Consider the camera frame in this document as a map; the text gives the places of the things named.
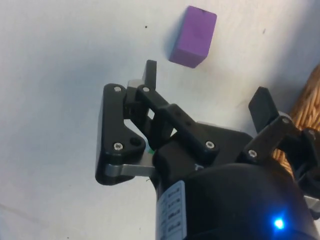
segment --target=white label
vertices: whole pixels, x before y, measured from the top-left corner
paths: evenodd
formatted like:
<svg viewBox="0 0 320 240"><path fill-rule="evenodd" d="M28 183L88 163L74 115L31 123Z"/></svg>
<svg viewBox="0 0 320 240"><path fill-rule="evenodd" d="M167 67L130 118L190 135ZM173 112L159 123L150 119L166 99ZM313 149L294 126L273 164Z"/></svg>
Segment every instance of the white label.
<svg viewBox="0 0 320 240"><path fill-rule="evenodd" d="M156 204L156 240L183 240L187 236L185 182L169 187Z"/></svg>

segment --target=cylindrical motor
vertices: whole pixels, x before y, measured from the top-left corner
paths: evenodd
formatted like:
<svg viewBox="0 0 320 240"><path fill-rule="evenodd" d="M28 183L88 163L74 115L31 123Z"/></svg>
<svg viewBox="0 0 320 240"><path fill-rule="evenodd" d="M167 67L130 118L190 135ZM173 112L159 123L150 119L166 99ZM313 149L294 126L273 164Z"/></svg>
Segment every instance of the cylindrical motor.
<svg viewBox="0 0 320 240"><path fill-rule="evenodd" d="M209 167L157 187L157 240L316 240L288 174L246 163Z"/></svg>

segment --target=white surface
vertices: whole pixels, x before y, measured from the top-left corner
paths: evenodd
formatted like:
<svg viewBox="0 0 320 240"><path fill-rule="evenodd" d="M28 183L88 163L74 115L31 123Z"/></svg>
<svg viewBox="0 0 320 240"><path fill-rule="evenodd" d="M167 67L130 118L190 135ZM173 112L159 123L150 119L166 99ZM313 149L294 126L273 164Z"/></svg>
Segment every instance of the white surface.
<svg viewBox="0 0 320 240"><path fill-rule="evenodd" d="M218 15L196 69L167 61L188 5ZM253 134L257 87L287 111L319 62L319 12L319 0L1 0L0 239L154 239L151 183L94 179L103 86L157 60L169 102Z"/></svg>

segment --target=purple block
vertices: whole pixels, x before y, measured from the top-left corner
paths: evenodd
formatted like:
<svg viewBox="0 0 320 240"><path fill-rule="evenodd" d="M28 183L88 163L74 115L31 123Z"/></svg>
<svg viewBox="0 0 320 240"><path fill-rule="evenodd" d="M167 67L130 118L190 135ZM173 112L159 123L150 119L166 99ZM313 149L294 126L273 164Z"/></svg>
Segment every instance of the purple block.
<svg viewBox="0 0 320 240"><path fill-rule="evenodd" d="M193 69L198 66L208 56L216 21L216 14L188 6L169 61Z"/></svg>

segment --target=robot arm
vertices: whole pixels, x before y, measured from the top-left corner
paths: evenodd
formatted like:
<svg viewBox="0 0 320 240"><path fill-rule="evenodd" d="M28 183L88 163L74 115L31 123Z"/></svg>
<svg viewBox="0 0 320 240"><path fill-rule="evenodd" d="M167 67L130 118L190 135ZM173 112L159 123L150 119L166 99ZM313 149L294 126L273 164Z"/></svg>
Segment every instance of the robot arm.
<svg viewBox="0 0 320 240"><path fill-rule="evenodd" d="M318 239L312 215L320 212L319 132L300 131L279 115L263 87L249 104L255 138L197 123L156 92L156 74L157 63L148 60L141 81L127 89L104 87L96 180L116 185L150 177L157 240ZM125 119L143 133L154 155ZM285 152L295 180L272 159L275 149Z"/></svg>

